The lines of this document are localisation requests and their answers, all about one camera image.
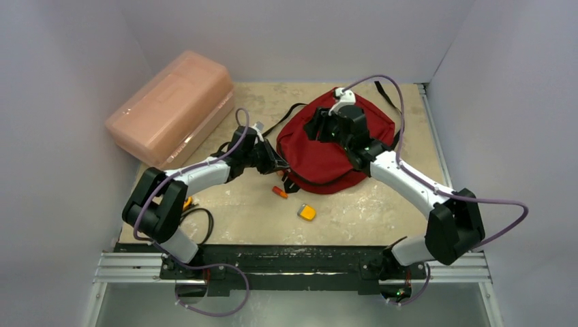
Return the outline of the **red backpack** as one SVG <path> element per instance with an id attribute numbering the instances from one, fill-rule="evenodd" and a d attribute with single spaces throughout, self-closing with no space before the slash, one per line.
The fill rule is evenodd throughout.
<path id="1" fill-rule="evenodd" d="M 332 93 L 328 91 L 308 104 L 293 104 L 277 124 L 262 133 L 266 137 L 282 126 L 276 149 L 290 165 L 282 176 L 285 193 L 303 190 L 329 195 L 358 185 L 366 178 L 362 172 L 354 171 L 339 145 L 309 140 L 303 129 L 316 109 L 335 103 Z"/>

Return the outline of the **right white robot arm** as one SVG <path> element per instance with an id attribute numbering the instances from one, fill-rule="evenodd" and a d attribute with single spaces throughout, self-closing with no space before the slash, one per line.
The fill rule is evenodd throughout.
<path id="1" fill-rule="evenodd" d="M 398 159 L 391 147 L 371 137 L 361 108 L 347 105 L 337 112 L 319 108 L 304 130 L 309 140 L 340 145 L 356 171 L 391 187 L 427 219 L 423 236 L 386 248 L 382 267 L 387 275 L 399 277 L 410 265 L 430 260 L 449 266 L 484 240 L 475 195 L 436 183 Z"/>

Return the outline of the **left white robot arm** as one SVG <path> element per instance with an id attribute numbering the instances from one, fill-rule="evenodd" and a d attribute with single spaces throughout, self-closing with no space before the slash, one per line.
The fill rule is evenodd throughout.
<path id="1" fill-rule="evenodd" d="M 188 279 L 199 276 L 203 260 L 198 244 L 181 229 L 186 199 L 216 185 L 224 185 L 255 168 L 260 174 L 288 169 L 288 162 L 255 127 L 238 127 L 225 152 L 176 170 L 148 168 L 140 177 L 122 213 L 133 231 L 144 234 L 177 259 L 177 270 Z"/>

